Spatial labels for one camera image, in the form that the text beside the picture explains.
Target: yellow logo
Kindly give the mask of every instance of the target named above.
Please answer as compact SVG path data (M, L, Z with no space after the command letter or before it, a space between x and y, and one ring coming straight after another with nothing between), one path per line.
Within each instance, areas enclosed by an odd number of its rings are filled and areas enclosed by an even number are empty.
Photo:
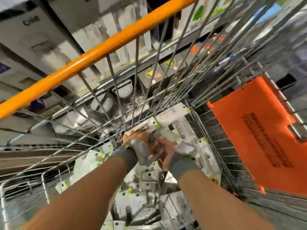
M146 77L148 77L148 78L152 78L152 76L153 76L153 68L149 68L149 69L147 69L146 70L146 72L145 72L145 74L146 74Z
M168 67L170 61L171 61L171 60L165 61L165 62L164 62L164 65L165 65L166 67ZM175 65L176 65L176 59L174 58L174 60L172 61L171 65L170 65L170 68L173 68Z

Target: forearm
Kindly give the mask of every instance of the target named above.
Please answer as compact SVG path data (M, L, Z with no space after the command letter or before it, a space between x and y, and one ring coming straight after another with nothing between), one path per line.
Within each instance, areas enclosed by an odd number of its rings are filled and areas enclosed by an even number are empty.
M248 205L216 185L201 170L185 172L178 184L202 229L274 230Z
M40 210L21 230L100 229L109 201L127 174L123 158L108 158Z

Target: person's right arm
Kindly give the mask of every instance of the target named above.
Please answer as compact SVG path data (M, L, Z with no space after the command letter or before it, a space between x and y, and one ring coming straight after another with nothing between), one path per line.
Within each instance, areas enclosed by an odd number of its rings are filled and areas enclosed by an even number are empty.
M169 170L184 193L201 229L274 230L247 204L211 181L190 157L175 153L175 143L158 139L165 145L167 157L163 170Z

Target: orange handle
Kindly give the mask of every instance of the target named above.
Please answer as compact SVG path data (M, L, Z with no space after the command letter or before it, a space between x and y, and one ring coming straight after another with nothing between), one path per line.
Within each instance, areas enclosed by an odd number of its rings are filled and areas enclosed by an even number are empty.
M32 100L40 97L50 89L55 88L66 79L71 78L78 72L101 60L106 55L116 51L131 42L138 35L152 29L157 24L171 17L176 12L189 6L198 0L170 0L144 18L124 28L121 32L113 35L105 42L97 45L79 58L73 60L63 68L38 81L31 87L18 93L4 103L0 104L0 119L14 113L19 108L29 104Z

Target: person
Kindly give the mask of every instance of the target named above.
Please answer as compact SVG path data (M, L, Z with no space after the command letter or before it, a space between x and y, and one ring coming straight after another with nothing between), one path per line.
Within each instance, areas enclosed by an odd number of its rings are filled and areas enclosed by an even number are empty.
M101 229L122 180L137 161L146 164L148 153L153 154L148 140L149 134L145 132L125 134L123 146L102 165L52 199L21 230ZM211 181L192 157L178 154L176 143L161 138L157 141L167 153L160 165L178 181L201 229L274 229L246 203Z

